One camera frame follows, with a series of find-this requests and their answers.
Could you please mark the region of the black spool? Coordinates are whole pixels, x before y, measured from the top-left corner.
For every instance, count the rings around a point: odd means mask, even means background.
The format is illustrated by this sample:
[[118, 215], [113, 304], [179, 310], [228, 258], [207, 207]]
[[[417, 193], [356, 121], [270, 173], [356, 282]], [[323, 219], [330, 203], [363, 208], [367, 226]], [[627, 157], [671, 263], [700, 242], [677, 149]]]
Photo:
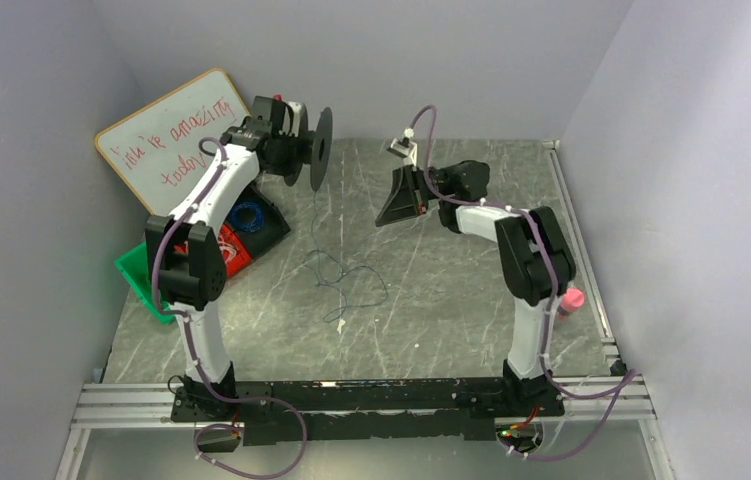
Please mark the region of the black spool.
[[299, 173], [296, 176], [283, 176], [287, 186], [294, 186], [301, 173], [302, 167], [307, 165], [310, 171], [310, 186], [317, 192], [327, 173], [333, 141], [333, 111], [325, 107], [319, 114], [314, 130], [309, 127], [297, 136]]

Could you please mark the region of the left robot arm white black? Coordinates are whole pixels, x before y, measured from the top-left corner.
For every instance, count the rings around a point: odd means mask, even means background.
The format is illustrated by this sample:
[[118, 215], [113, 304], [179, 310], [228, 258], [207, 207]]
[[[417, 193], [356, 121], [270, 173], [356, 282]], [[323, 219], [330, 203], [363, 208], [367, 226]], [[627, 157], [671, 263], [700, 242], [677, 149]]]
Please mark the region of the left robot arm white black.
[[195, 187], [169, 214], [145, 227], [152, 301], [179, 326], [187, 366], [184, 390], [198, 398], [235, 402], [235, 369], [225, 350], [218, 298], [227, 270], [218, 235], [228, 213], [261, 172], [298, 175], [296, 148], [308, 129], [304, 104], [258, 96], [243, 121], [198, 142], [212, 160]]

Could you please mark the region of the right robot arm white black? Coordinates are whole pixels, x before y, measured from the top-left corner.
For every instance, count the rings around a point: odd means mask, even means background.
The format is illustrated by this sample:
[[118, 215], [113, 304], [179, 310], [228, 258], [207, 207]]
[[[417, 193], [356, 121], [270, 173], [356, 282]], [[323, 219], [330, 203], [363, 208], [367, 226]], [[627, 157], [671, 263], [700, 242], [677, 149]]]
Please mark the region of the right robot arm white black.
[[392, 172], [378, 227], [422, 216], [439, 202], [442, 226], [496, 244], [505, 285], [514, 297], [514, 335], [503, 365], [507, 390], [518, 400], [555, 391], [549, 377], [551, 323], [574, 280], [571, 249], [551, 208], [520, 210], [486, 199], [487, 164], [465, 160], [444, 168], [404, 165]]

